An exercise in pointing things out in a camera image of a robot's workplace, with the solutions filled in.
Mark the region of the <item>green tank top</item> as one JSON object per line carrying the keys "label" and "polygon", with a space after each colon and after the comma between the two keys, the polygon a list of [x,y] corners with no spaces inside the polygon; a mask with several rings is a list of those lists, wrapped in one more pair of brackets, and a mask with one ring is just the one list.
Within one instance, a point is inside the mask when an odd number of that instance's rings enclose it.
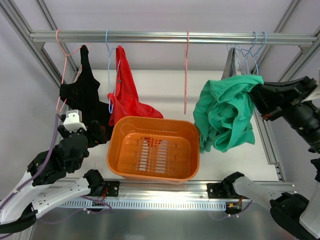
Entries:
{"label": "green tank top", "polygon": [[200,153],[212,148],[225,153],[242,144],[255,144],[251,119],[255,104],[250,91],[264,84],[259,75],[236,75],[208,80],[193,111],[199,131]]}

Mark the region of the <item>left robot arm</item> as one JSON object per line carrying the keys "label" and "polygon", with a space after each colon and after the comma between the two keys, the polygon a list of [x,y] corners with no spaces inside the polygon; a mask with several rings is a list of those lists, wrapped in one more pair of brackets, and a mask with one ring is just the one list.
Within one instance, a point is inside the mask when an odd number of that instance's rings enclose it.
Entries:
{"label": "left robot arm", "polygon": [[59,144],[52,143],[49,150],[39,153],[28,165],[20,182],[0,202],[0,233],[2,237],[21,232],[55,207],[73,198],[104,190],[104,179],[98,170],[90,169],[71,184],[44,194],[56,181],[78,170],[89,156],[86,127],[79,120],[64,121],[57,127],[67,135]]}

